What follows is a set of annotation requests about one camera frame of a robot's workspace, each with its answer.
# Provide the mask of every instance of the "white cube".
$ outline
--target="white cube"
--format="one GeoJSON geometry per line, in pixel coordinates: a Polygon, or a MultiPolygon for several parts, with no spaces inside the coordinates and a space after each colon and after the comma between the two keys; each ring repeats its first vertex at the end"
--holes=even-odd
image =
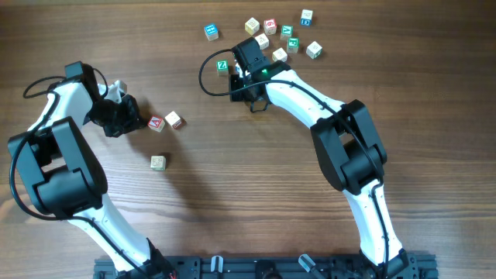
{"type": "Polygon", "coordinates": [[[154,171],[165,171],[165,157],[164,156],[152,156],[152,163],[150,167],[154,171]]]}
{"type": "Polygon", "coordinates": [[[165,116],[165,121],[169,123],[174,129],[179,129],[181,125],[183,125],[183,121],[176,112],[171,112],[167,116],[165,116]]]}
{"type": "Polygon", "coordinates": [[[322,53],[322,47],[317,42],[313,42],[313,43],[310,43],[310,45],[308,45],[307,55],[309,55],[310,58],[315,59],[321,53],[322,53]]]}
{"type": "Polygon", "coordinates": [[[268,19],[263,22],[263,30],[266,35],[274,35],[277,31],[277,24],[275,19],[268,19]]]}
{"type": "Polygon", "coordinates": [[[276,51],[274,51],[272,53],[272,60],[275,62],[275,61],[278,61],[278,60],[281,60],[283,62],[286,62],[286,60],[288,59],[288,55],[286,54],[286,52],[283,50],[283,48],[280,48],[276,51]]]}
{"type": "Polygon", "coordinates": [[[310,26],[312,24],[312,16],[313,11],[304,9],[303,12],[301,12],[300,24],[303,26],[310,26]]]}
{"type": "Polygon", "coordinates": [[[152,118],[150,119],[150,121],[148,122],[148,126],[150,127],[150,129],[152,129],[153,131],[157,131],[157,132],[162,132],[162,129],[164,128],[165,126],[165,121],[161,118],[161,117],[158,117],[158,116],[155,116],[155,115],[152,115],[152,118]]]}
{"type": "Polygon", "coordinates": [[[251,18],[245,23],[245,30],[253,36],[254,33],[256,33],[260,29],[260,24],[258,21],[254,18],[251,18]]]}
{"type": "Polygon", "coordinates": [[[257,40],[261,50],[265,50],[269,47],[269,39],[267,38],[267,36],[265,36],[265,34],[262,33],[256,36],[255,40],[257,40]]]}

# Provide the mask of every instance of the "block with green letter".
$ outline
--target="block with green letter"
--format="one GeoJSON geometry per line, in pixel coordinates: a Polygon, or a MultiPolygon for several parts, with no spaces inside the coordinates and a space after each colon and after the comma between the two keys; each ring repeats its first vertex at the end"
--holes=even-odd
{"type": "Polygon", "coordinates": [[[297,53],[299,46],[300,46],[300,40],[298,38],[289,38],[288,47],[286,47],[286,52],[297,53]]]}
{"type": "Polygon", "coordinates": [[[227,60],[219,60],[219,61],[217,61],[217,74],[219,76],[228,75],[229,74],[229,66],[227,64],[227,60]]]}
{"type": "Polygon", "coordinates": [[[287,40],[293,36],[293,26],[281,27],[281,40],[287,40]]]}

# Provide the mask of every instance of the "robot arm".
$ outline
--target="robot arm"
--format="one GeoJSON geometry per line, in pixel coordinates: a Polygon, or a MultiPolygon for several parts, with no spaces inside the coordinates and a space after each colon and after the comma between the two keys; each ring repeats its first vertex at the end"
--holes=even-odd
{"type": "Polygon", "coordinates": [[[235,46],[232,52],[238,62],[239,75],[229,79],[231,100],[252,102],[252,112],[254,102],[266,101],[266,108],[268,104],[279,106],[311,130],[322,173],[336,190],[344,193],[350,204],[360,233],[361,253],[378,274],[382,273],[384,264],[392,260],[390,268],[385,269],[390,276],[397,273],[401,265],[399,255],[404,250],[394,234],[384,199],[384,185],[364,153],[366,150],[381,173],[387,155],[363,103],[355,100],[345,104],[333,100],[306,84],[287,64],[281,61],[269,64],[251,38],[235,46]],[[344,145],[340,137],[349,131],[337,117],[345,119],[357,135],[344,145]],[[357,140],[364,149],[359,148],[357,140]]]}
{"type": "MultiPolygon", "coordinates": [[[[295,71],[282,71],[274,75],[272,80],[277,81],[291,81],[295,84],[301,85],[306,88],[322,101],[327,103],[334,111],[339,112],[341,106],[345,105],[343,102],[331,99],[314,88],[306,84],[301,78],[298,77],[295,71]]],[[[266,84],[266,92],[270,103],[282,107],[290,112],[309,129],[317,124],[320,119],[328,119],[332,117],[332,113],[324,109],[313,98],[309,97],[303,91],[292,87],[288,84],[269,83],[266,84]]],[[[366,183],[355,194],[343,189],[343,193],[350,203],[355,222],[358,226],[360,233],[360,248],[362,253],[370,260],[371,263],[378,266],[385,260],[384,251],[384,234],[381,228],[381,222],[377,211],[375,210],[374,202],[371,198],[373,186],[379,184],[377,179],[366,183]]],[[[389,237],[389,260],[396,257],[402,246],[398,238],[394,234],[393,226],[388,214],[388,208],[384,199],[384,186],[377,189],[377,200],[381,207],[382,218],[386,225],[387,234],[389,237]]]]}
{"type": "MultiPolygon", "coordinates": [[[[81,62],[66,66],[66,75],[64,81],[50,86],[46,107],[29,128],[38,130],[21,146],[18,172],[40,213],[54,214],[83,229],[111,257],[118,272],[136,274],[136,267],[146,270],[146,263],[158,252],[113,205],[102,166],[80,130],[92,121],[103,127],[106,136],[117,137],[146,123],[122,81],[108,87],[106,81],[97,84],[93,68],[81,62]],[[58,157],[64,158],[65,166],[42,170],[58,157]]],[[[9,140],[12,155],[28,134],[9,140]]]]}

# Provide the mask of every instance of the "block with blue letter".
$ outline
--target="block with blue letter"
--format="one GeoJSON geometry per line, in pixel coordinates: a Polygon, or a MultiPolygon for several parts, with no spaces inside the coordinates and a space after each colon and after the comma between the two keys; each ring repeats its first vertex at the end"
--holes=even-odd
{"type": "Polygon", "coordinates": [[[217,26],[215,24],[208,24],[205,26],[205,35],[209,41],[215,40],[219,38],[219,31],[217,30],[217,26]]]}

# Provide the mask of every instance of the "block with red letter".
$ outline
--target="block with red letter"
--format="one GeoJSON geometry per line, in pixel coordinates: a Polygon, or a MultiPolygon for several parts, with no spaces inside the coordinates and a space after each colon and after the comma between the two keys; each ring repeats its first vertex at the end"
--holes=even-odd
{"type": "Polygon", "coordinates": [[[277,24],[275,19],[268,19],[263,22],[263,30],[266,35],[274,35],[277,31],[277,24]]]}
{"type": "Polygon", "coordinates": [[[150,121],[148,122],[148,126],[153,131],[157,131],[160,133],[162,132],[162,129],[165,126],[165,121],[161,117],[153,115],[150,121]]]}

